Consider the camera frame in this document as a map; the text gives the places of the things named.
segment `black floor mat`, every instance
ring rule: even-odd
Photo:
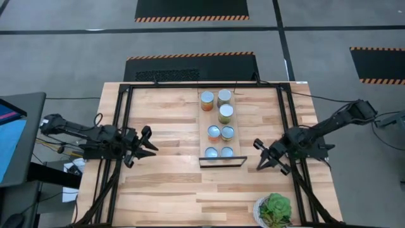
[[[248,20],[246,0],[138,0],[135,22]]]
[[[171,54],[128,58],[124,82],[256,80],[253,52]]]
[[[405,49],[351,47],[360,82],[367,84],[405,84]]]

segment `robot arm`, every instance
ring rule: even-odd
[[[283,155],[299,158],[321,158],[328,157],[328,150],[334,145],[325,144],[323,136],[345,127],[349,124],[365,125],[374,121],[377,112],[368,101],[357,100],[349,103],[336,111],[330,118],[316,124],[313,127],[292,127],[282,136],[281,139],[273,142],[266,148],[260,139],[256,139],[253,146],[260,149],[261,160],[257,170],[266,167],[279,165],[283,174],[287,175],[288,165],[282,164],[280,158]]]
[[[112,125],[86,127],[65,120],[59,114],[51,114],[44,117],[40,125],[40,131],[45,136],[50,134],[68,134],[70,136],[86,139],[85,144],[79,145],[84,150],[84,159],[122,159],[124,164],[131,168],[134,158],[144,158],[156,155],[147,149],[157,151],[158,148],[149,142],[152,130],[149,126],[142,129],[142,137],[139,139],[135,129],[117,129]]]

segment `computer screen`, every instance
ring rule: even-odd
[[[21,119],[25,116],[27,116],[25,111],[15,107],[3,99],[0,99],[0,125]]]

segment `wooden board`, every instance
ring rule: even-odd
[[[234,108],[234,114],[231,117],[230,123],[222,124],[218,120],[219,115],[219,107],[217,107],[216,102],[218,100],[218,91],[214,89],[206,89],[204,91],[210,91],[214,94],[214,108],[211,111],[204,111],[201,109],[201,99],[200,99],[200,106],[199,106],[199,132],[200,132],[200,157],[205,157],[205,150],[208,147],[214,147],[218,150],[218,156],[221,153],[221,149],[224,147],[231,147],[234,151],[234,156],[240,156],[240,146],[239,146],[239,130],[237,125],[237,114],[236,114],[236,104],[235,104],[235,94],[232,92],[232,97],[230,100],[230,105]],[[198,96],[201,97],[201,93],[204,91],[199,91]],[[208,127],[216,125],[222,130],[224,126],[231,126],[234,128],[234,138],[231,141],[224,141],[220,139],[217,142],[211,142],[208,139]],[[208,165],[229,165],[230,163],[238,163],[241,164],[240,161],[232,161],[232,160],[211,160],[207,161]]]
[[[118,87],[119,83],[104,85],[98,110],[104,115],[102,124],[113,121]],[[291,87],[310,94],[307,84],[291,83]],[[311,98],[293,97],[299,124],[314,125],[317,119]],[[150,125],[151,142],[159,151],[155,157],[136,160],[131,169],[122,166],[113,226],[256,225],[253,204],[270,193],[291,200],[292,221],[299,225],[291,175],[286,177],[276,168],[256,171],[260,152],[252,147],[254,139],[258,137],[268,146],[284,132],[276,91],[236,89],[234,98],[240,153],[248,159],[242,167],[200,169],[197,89],[134,90],[129,127],[139,130]],[[286,97],[284,101],[289,115]],[[98,165],[96,160],[86,163],[78,218],[92,204]],[[333,217],[341,220],[329,168],[316,160],[308,160],[308,168],[315,195]],[[307,219],[311,220],[308,201],[302,195]],[[106,220],[108,203],[109,197],[102,221]]]

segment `can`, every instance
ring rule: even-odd
[[[213,147],[208,147],[205,150],[205,157],[206,158],[216,158],[218,156],[218,151]]]
[[[230,104],[223,104],[220,108],[218,120],[221,124],[229,124],[232,114],[234,114],[234,108]]]
[[[209,91],[204,91],[201,94],[201,109],[211,111],[214,108],[214,94]]]
[[[234,128],[231,126],[224,126],[221,131],[221,137],[224,141],[231,141],[234,138]]]
[[[232,97],[232,94],[228,89],[221,89],[218,92],[218,100],[216,102],[217,107],[221,107],[221,105],[224,104],[229,104],[230,103],[230,98]]]
[[[232,148],[230,148],[230,147],[224,147],[224,148],[222,148],[222,150],[221,150],[221,157],[231,157],[231,156],[234,156],[234,151],[233,151],[233,149]]]
[[[212,125],[208,127],[208,140],[211,142],[218,142],[220,140],[221,131],[220,128]]]

